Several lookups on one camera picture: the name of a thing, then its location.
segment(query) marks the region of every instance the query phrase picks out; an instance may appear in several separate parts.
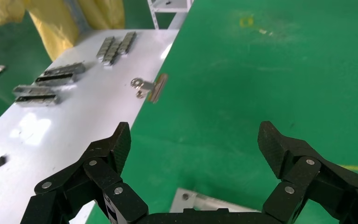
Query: metal clip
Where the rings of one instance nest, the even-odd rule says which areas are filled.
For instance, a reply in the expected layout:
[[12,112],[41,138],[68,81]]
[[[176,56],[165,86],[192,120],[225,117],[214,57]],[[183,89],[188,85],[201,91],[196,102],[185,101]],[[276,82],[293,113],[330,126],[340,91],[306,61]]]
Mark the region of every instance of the metal clip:
[[139,99],[146,97],[147,94],[151,91],[151,94],[147,100],[155,104],[160,97],[161,91],[163,90],[167,79],[168,75],[165,73],[161,74],[155,83],[147,82],[141,78],[135,78],[131,81],[131,86],[134,89],[139,90],[136,94],[137,98]]

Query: silver bolt head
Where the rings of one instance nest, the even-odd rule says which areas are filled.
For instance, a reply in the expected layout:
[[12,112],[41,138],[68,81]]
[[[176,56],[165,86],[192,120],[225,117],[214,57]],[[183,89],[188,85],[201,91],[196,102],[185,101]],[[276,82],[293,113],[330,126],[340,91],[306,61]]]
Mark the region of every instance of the silver bolt head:
[[116,194],[116,195],[119,195],[119,194],[121,194],[122,192],[123,192],[123,188],[121,188],[121,187],[118,187],[118,188],[115,189],[115,194]]
[[285,187],[285,191],[289,194],[294,194],[294,189],[292,187]]
[[50,186],[51,186],[51,182],[46,182],[46,183],[42,184],[42,188],[43,188],[43,189],[47,189],[47,188],[49,188]]
[[314,165],[315,162],[313,160],[307,160],[307,163],[310,164],[310,165]]
[[90,166],[94,166],[96,164],[96,161],[95,160],[91,160],[90,162],[89,162],[89,165]]

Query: metal plate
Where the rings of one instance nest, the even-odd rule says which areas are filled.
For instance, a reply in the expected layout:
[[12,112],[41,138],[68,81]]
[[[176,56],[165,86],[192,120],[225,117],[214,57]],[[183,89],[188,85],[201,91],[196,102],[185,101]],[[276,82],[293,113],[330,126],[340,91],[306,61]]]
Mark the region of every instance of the metal plate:
[[60,86],[74,83],[76,75],[73,73],[54,74],[36,78],[35,84],[40,86]]
[[17,97],[21,97],[29,95],[48,95],[54,94],[54,92],[45,86],[18,85],[13,89],[13,94]]
[[[122,39],[128,30],[95,31],[66,50],[51,68],[84,61],[84,77],[63,86],[53,107],[12,105],[0,117],[0,223],[20,223],[35,185],[77,161],[90,142],[109,137],[120,121],[132,126],[144,100],[134,96],[134,77],[152,81],[172,44],[175,30],[139,30],[137,46],[106,70],[95,55],[108,36]],[[82,224],[93,203],[72,220]]]
[[59,103],[59,98],[55,94],[21,96],[17,97],[14,103],[23,107],[53,106]]
[[237,204],[225,202],[183,188],[178,188],[176,190],[169,212],[183,212],[183,209],[210,211],[220,208],[228,208],[230,212],[260,212],[256,209],[250,209]]
[[86,67],[83,63],[74,63],[74,64],[67,64],[64,66],[59,66],[56,68],[51,68],[44,71],[44,76],[51,76],[63,73],[72,73],[72,74],[81,74],[86,71]]

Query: black small object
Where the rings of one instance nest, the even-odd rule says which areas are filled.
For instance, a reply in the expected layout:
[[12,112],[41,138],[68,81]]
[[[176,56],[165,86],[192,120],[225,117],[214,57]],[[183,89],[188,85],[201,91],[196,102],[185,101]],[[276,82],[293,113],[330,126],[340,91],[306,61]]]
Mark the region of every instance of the black small object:
[[91,200],[112,224],[292,224],[308,200],[340,224],[358,224],[358,174],[327,161],[306,141],[282,135],[269,121],[261,123],[257,141],[282,181],[261,213],[184,209],[149,215],[120,177],[131,147],[129,125],[121,122],[111,137],[92,142],[77,162],[36,185],[21,224],[68,224]]
[[0,167],[3,166],[7,161],[7,156],[3,155],[0,157]]

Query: green floor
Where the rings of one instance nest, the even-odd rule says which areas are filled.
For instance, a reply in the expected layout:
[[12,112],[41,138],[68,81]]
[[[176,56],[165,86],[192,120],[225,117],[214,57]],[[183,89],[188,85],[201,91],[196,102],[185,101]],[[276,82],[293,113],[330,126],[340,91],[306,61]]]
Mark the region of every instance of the green floor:
[[[153,29],[146,0],[124,0],[127,29]],[[167,28],[173,14],[158,14],[161,28]],[[39,34],[28,14],[22,23],[0,26],[0,116],[13,103],[12,89],[31,84],[50,64]]]

